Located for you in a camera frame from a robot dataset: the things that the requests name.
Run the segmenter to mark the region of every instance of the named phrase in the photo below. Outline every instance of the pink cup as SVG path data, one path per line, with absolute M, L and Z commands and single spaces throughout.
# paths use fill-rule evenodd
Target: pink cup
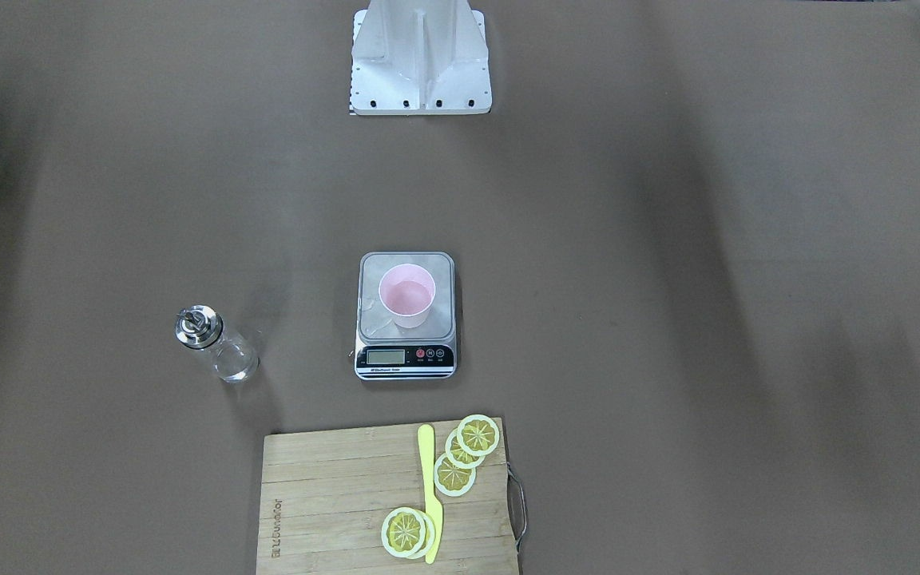
M 435 299 L 435 280 L 421 266 L 394 266 L 379 281 L 379 299 L 399 327 L 418 327 L 427 319 Z

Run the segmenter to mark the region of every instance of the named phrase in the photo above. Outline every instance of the metal bottle cap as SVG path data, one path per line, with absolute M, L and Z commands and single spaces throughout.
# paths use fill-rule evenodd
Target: metal bottle cap
M 190 349 L 205 349 L 222 335 L 222 317 L 208 306 L 190 306 L 176 316 L 176 339 Z

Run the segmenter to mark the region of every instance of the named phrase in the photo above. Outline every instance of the cutting board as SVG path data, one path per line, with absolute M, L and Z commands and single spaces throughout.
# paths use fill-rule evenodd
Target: cutting board
M 495 419 L 502 432 L 503 422 Z M 432 422 L 435 456 L 459 421 Z M 467 494 L 442 502 L 434 564 L 393 557 L 381 526 L 399 506 L 424 509 L 421 423 L 270 434 L 265 438 L 258 575 L 519 575 L 507 502 L 505 436 Z

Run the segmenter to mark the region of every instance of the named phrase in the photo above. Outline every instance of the salt shaker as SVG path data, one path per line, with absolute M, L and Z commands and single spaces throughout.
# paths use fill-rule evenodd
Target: salt shaker
M 180 310 L 176 339 L 226 383 L 242 382 L 258 369 L 258 352 L 208 306 Z

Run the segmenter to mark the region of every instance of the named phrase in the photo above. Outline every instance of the white mounting bracket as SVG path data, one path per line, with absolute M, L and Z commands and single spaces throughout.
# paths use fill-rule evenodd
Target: white mounting bracket
M 371 0 L 354 14 L 350 111 L 488 113 L 485 15 L 467 0 Z

